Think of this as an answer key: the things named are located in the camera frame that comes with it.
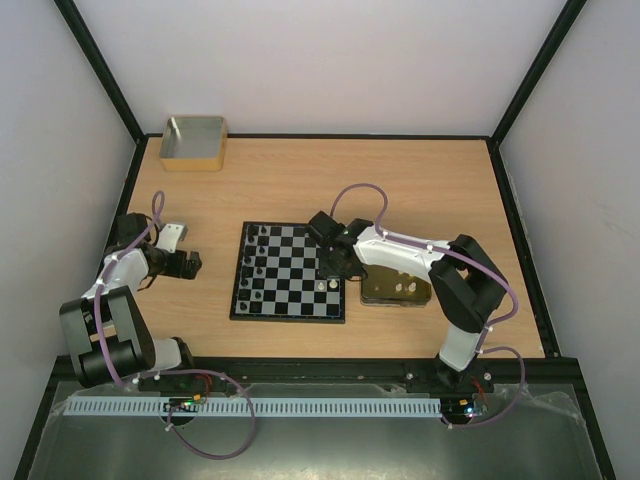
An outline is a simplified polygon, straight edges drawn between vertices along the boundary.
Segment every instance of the checkered squares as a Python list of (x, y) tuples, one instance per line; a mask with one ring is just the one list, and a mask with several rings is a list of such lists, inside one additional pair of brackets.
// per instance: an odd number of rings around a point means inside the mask
[(245, 222), (232, 320), (344, 322), (344, 280), (318, 275), (318, 248), (305, 224)]

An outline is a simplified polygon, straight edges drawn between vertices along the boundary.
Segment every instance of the wooden table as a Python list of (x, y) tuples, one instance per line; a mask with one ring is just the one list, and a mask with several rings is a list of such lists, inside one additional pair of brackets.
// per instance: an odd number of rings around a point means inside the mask
[[(158, 278), (136, 299), (155, 337), (182, 337), (194, 355), (229, 357), (412, 358), (435, 356), (449, 322), (437, 300), (425, 308), (363, 306), (347, 284), (344, 325), (229, 320), (242, 223), (307, 222), (328, 211), (340, 190), (371, 182), (389, 195), (383, 225), (429, 239), (475, 237), (514, 287), (521, 310), (496, 327), (486, 347), (510, 345), (543, 357), (487, 147), (480, 140), (228, 140), (216, 173), (167, 173), (161, 139), (149, 140), (129, 211), (150, 211), (162, 189), (165, 222), (183, 221), (181, 248), (203, 260), (193, 280)], [(369, 189), (349, 192), (337, 219), (375, 219)], [(505, 298), (499, 312), (508, 311)]]

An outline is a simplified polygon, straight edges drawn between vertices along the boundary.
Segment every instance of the purple cable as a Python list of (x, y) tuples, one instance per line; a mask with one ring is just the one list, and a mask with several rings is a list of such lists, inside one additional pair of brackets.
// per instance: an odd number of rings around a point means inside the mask
[(478, 339), (478, 343), (476, 344), (476, 351), (480, 351), (480, 348), (482, 347), (482, 344), (484, 343), (487, 334), (489, 333), (489, 328), (492, 325), (495, 325), (496, 323), (500, 323), (500, 322), (504, 322), (505, 320), (510, 319), (511, 317), (513, 317), (517, 312), (518, 312), (518, 308), (519, 308), (519, 302), (518, 302), (518, 297), (516, 296), (516, 292), (513, 291), (513, 289), (509, 286), (509, 284), (502, 278), (500, 277), (500, 275), (492, 272), (491, 270), (489, 270), (487, 267), (485, 267), (484, 265), (482, 265), (481, 263), (476, 262), (475, 260), (466, 257), (465, 255), (461, 255), (459, 253), (456, 253), (448, 248), (442, 248), (442, 247), (438, 247), (436, 245), (430, 244), (429, 242), (419, 242), (416, 240), (409, 240), (403, 237), (397, 237), (393, 234), (389, 234), (388, 232), (384, 231), (383, 228), (380, 226), (380, 222), (382, 221), (382, 217), (384, 216), (384, 214), (387, 211), (387, 206), (389, 205), (389, 199), (387, 197), (387, 194), (385, 193), (384, 190), (382, 190), (382, 188), (380, 188), (377, 185), (374, 185), (372, 183), (354, 183), (353, 185), (349, 185), (348, 187), (345, 187), (336, 197), (336, 199), (333, 201), (333, 205), (331, 206), (331, 217), (333, 217), (333, 214), (335, 213), (336, 207), (338, 206), (338, 202), (340, 201), (340, 199), (343, 197), (343, 195), (345, 193), (347, 193), (349, 190), (352, 190), (354, 188), (360, 188), (360, 187), (366, 187), (366, 188), (372, 188), (374, 190), (376, 190), (378, 193), (380, 193), (380, 195), (382, 195), (382, 199), (384, 201), (383, 205), (382, 205), (382, 209), (380, 210), (380, 213), (378, 213), (378, 216), (376, 217), (376, 221), (374, 224), (374, 227), (376, 229), (376, 233), (378, 235), (380, 235), (382, 238), (385, 238), (387, 240), (391, 240), (392, 242), (397, 242), (397, 243), (401, 243), (403, 245), (407, 245), (409, 247), (415, 247), (415, 248), (427, 248), (429, 245), (432, 246), (433, 251), (438, 252), (438, 253), (442, 253), (444, 255), (448, 255), (450, 257), (456, 258), (458, 260), (461, 260), (462, 262), (466, 263), (467, 265), (474, 267), (478, 270), (480, 270), (482, 273), (484, 273), (485, 275), (489, 276), (491, 279), (495, 280), (502, 288), (504, 288), (504, 290), (509, 294), (509, 296), (511, 297), (511, 301), (513, 303), (513, 307), (511, 308), (511, 311), (505, 315), (502, 315), (500, 317), (497, 317), (493, 320), (489, 320), (487, 321), (487, 323), (485, 324), (484, 328), (482, 329), (482, 333), (480, 334), (480, 338)]
[[(160, 198), (160, 205), (158, 205), (156, 209), (156, 201)], [(115, 260), (111, 260), (109, 264), (105, 267), (102, 275), (98, 277), (98, 280), (102, 281), (104, 284), (108, 282), (109, 275), (111, 271), (114, 269), (116, 264), (127, 254), (129, 254), (135, 247), (138, 245), (144, 237), (151, 231), (154, 225), (160, 222), (160, 214), (162, 213), (162, 209), (164, 208), (164, 192), (162, 190), (158, 190), (151, 200), (151, 210), (153, 212), (153, 217), (151, 218), (151, 223), (147, 225), (138, 237), (129, 244), (127, 248), (122, 250), (120, 253), (116, 255)], [(102, 316), (100, 314), (100, 297), (102, 296), (102, 292), (104, 291), (104, 284), (100, 283), (96, 287), (96, 292), (93, 300), (93, 318), (96, 323), (96, 333), (98, 334), (98, 343), (100, 344), (100, 350), (102, 351), (102, 356), (104, 357), (104, 363), (107, 365), (107, 370), (109, 371), (109, 375), (113, 382), (119, 387), (124, 387), (125, 383), (120, 378), (118, 371), (116, 370), (115, 365), (113, 364), (113, 360), (111, 360), (111, 355), (109, 354), (109, 346), (107, 345), (107, 337), (104, 335), (104, 326), (102, 325)]]
[[(228, 460), (230, 458), (237, 457), (238, 455), (243, 453), (245, 450), (247, 450), (247, 448), (249, 448), (249, 446), (251, 445), (251, 443), (253, 442), (256, 436), (256, 412), (253, 408), (253, 402), (251, 401), (251, 397), (249, 397), (249, 394), (247, 393), (247, 391), (238, 382), (236, 382), (233, 378), (228, 377), (224, 373), (214, 372), (213, 370), (202, 370), (199, 368), (191, 368), (187, 370), (166, 370), (164, 372), (161, 372), (161, 374), (162, 375), (188, 375), (188, 374), (213, 375), (215, 377), (220, 378), (223, 381), (224, 380), (228, 381), (229, 383), (231, 383), (231, 385), (236, 387), (238, 392), (240, 392), (240, 394), (245, 398), (245, 400), (247, 401), (247, 404), (249, 405), (249, 411), (251, 412), (251, 431), (249, 432), (249, 435), (247, 435), (247, 438), (245, 439), (244, 443), (240, 446), (240, 448), (238, 448), (234, 452), (227, 453), (225, 455), (214, 455), (212, 453), (206, 453), (194, 447), (193, 445), (191, 445), (182, 436), (182, 434), (176, 429), (176, 427), (171, 424), (171, 418), (173, 417), (173, 414), (175, 413), (178, 407), (171, 408), (167, 416), (167, 423), (169, 424), (169, 427), (171, 428), (173, 433), (175, 433), (176, 436), (178, 437), (178, 440), (180, 441), (180, 443), (182, 443), (182, 445), (184, 445), (187, 448), (187, 450), (189, 450), (192, 453), (195, 453), (196, 455), (202, 458), (206, 458), (208, 460)], [(147, 374), (141, 375), (141, 378), (149, 378), (149, 377), (152, 377), (153, 375), (154, 375), (153, 373), (147, 373)]]
[(481, 263), (478, 263), (475, 260), (472, 260), (469, 257), (466, 257), (465, 255), (461, 255), (461, 254), (459, 254), (457, 252), (454, 252), (454, 251), (449, 250), (447, 248), (438, 247), (436, 245), (433, 245), (433, 251), (434, 252), (438, 252), (438, 253), (443, 253), (445, 255), (449, 255), (450, 257), (453, 257), (453, 258), (455, 258), (457, 260), (460, 260), (460, 261), (466, 263), (467, 265), (470, 265), (470, 266), (472, 266), (474, 268), (477, 268), (482, 273), (484, 273), (485, 275), (487, 275), (487, 276), (491, 277), (493, 280), (495, 280), (496, 283), (498, 283), (498, 285), (500, 285), (502, 288), (504, 288), (505, 291), (511, 297), (511, 302), (513, 303), (513, 306), (511, 307), (511, 311), (509, 313), (506, 313), (506, 314), (500, 316), (500, 317), (494, 318), (492, 320), (488, 320), (487, 323), (485, 324), (484, 328), (482, 329), (482, 333), (480, 334), (480, 338), (478, 339), (478, 343), (476, 344), (476, 351), (479, 352), (480, 348), (482, 347), (482, 344), (484, 343), (485, 339), (487, 338), (487, 334), (489, 333), (489, 328), (492, 325), (495, 325), (496, 323), (500, 323), (500, 322), (504, 322), (505, 320), (509, 320), (511, 317), (513, 317), (518, 312), (518, 308), (520, 306), (520, 302), (518, 302), (518, 297), (516, 296), (516, 292), (513, 291), (513, 288), (511, 288), (511, 286), (500, 275), (496, 274), (495, 272), (492, 272), (491, 270), (489, 270), (487, 267), (485, 267)]
[(494, 347), (494, 348), (485, 350), (484, 353), (493, 353), (501, 350), (506, 350), (513, 353), (518, 358), (518, 362), (520, 363), (520, 383), (518, 384), (518, 390), (516, 391), (516, 394), (511, 399), (511, 402), (509, 402), (509, 405), (507, 405), (504, 410), (502, 410), (500, 413), (498, 413), (494, 417), (491, 417), (483, 422), (471, 423), (466, 425), (454, 425), (453, 423), (449, 422), (449, 420), (447, 420), (446, 417), (443, 415), (442, 423), (447, 425), (448, 428), (464, 429), (464, 428), (484, 427), (500, 420), (516, 406), (516, 403), (518, 403), (518, 399), (520, 398), (520, 396), (522, 395), (522, 392), (524, 391), (524, 385), (525, 385), (524, 360), (522, 359), (522, 355), (520, 355), (520, 353), (518, 353), (518, 351), (515, 348), (511, 348), (511, 347)]

